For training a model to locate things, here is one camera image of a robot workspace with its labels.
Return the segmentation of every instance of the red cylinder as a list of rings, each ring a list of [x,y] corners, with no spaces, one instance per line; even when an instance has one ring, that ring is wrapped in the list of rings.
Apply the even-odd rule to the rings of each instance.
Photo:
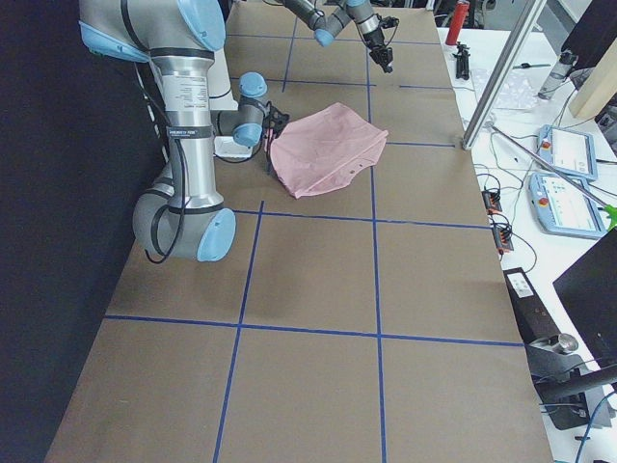
[[[447,38],[445,39],[446,45],[456,45],[456,41],[459,39],[459,33],[463,28],[463,23],[465,22],[465,17],[467,16],[468,10],[468,0],[459,0],[456,3],[454,16],[452,17],[452,22],[450,23],[450,30],[448,31]]]

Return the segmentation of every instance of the metal pole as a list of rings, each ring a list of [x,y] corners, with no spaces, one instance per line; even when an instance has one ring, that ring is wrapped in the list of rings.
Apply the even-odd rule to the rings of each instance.
[[[572,180],[571,178],[569,178],[568,176],[566,176],[565,174],[562,174],[561,172],[557,171],[554,167],[551,166],[551,164],[547,161],[545,161],[542,157],[540,157],[538,154],[536,154],[535,152],[533,152],[532,150],[528,150],[526,147],[524,147],[523,145],[521,145],[519,142],[517,142],[514,138],[512,138],[510,135],[503,133],[501,130],[499,130],[497,127],[495,127],[493,125],[493,130],[495,132],[497,132],[499,135],[502,135],[503,137],[505,137],[510,143],[513,143],[514,145],[516,145],[517,147],[519,147],[521,150],[524,150],[524,152],[526,152],[527,154],[529,154],[529,156],[531,156],[531,159],[533,159],[534,161],[536,161],[538,164],[540,164],[542,167],[544,167],[546,170],[553,172],[554,174],[557,174],[558,176],[560,176],[561,178],[563,178],[565,181],[567,181],[568,183],[570,183],[572,186],[574,186],[580,193],[582,193],[583,195],[585,195],[585,197],[589,198],[592,201],[595,201],[596,203],[598,203],[599,205],[601,205],[602,207],[606,207],[607,206],[607,202],[601,200],[600,198],[598,198],[596,195],[594,195],[593,193],[591,193],[590,191],[585,190],[582,186],[580,186],[578,183],[576,183],[574,180]]]
[[[584,393],[592,388],[617,381],[617,365],[574,377],[563,383],[536,384],[536,391],[544,402],[554,402],[561,397]]]
[[[501,87],[503,86],[510,69],[512,69],[512,65],[514,65],[514,60],[516,60],[521,48],[523,48],[527,35],[531,32],[531,29],[536,23],[536,20],[538,19],[538,16],[542,12],[542,9],[546,3],[547,0],[527,0],[519,20],[510,33],[508,41],[503,46],[503,51],[497,60],[495,69],[493,70],[491,78],[486,85],[484,94],[480,98],[480,101],[478,101],[478,106],[475,109],[473,116],[471,116],[471,121],[469,122],[465,135],[463,136],[464,150],[470,150],[475,143],[475,139],[478,137],[482,125],[491,112],[493,104],[495,103],[499,92],[501,92]]]

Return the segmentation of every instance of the robotic arm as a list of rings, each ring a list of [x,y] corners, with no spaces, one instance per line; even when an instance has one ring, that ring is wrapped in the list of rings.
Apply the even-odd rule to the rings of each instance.
[[[328,18],[309,0],[280,1],[324,46],[353,19],[373,60],[392,71],[386,22],[367,0],[347,0]],[[243,75],[240,101],[233,100],[217,0],[80,0],[79,7],[84,44],[95,53],[149,63],[165,102],[170,161],[135,206],[137,240],[155,263],[170,256],[222,259],[235,235],[235,216],[216,190],[214,139],[232,136],[248,149],[259,143],[264,119],[276,114],[266,104],[263,77]],[[153,260],[154,253],[162,258]]]
[[[277,1],[307,24],[322,46],[332,43],[353,20],[364,45],[370,50],[372,60],[381,66],[384,72],[392,72],[392,48],[385,45],[383,30],[397,26],[398,19],[391,16],[381,18],[375,14],[369,0],[343,0],[328,17],[321,10],[317,10],[310,0]]]

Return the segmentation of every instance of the blue cable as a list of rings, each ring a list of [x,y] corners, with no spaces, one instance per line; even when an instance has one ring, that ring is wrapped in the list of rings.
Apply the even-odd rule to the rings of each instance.
[[[582,441],[580,441],[580,446],[578,447],[577,459],[575,460],[575,463],[578,463],[580,461],[580,455],[582,454],[582,449],[585,447],[585,442],[587,442],[587,437],[589,436],[589,431],[591,431],[591,425],[594,423],[594,419],[596,418],[596,415],[598,414],[598,411],[600,410],[600,407],[612,395],[615,395],[615,391],[613,391],[610,394],[605,395],[603,397],[603,399],[598,403],[598,405],[596,405],[596,408],[594,409],[594,413],[591,414],[591,417],[589,418],[589,423],[587,424],[587,429],[585,429],[585,434],[582,436]]]

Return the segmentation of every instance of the pink cloth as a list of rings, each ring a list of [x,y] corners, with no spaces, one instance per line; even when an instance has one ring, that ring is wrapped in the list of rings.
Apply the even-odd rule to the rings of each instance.
[[[290,123],[271,147],[272,165],[294,198],[343,188],[361,170],[374,166],[388,132],[335,103]]]

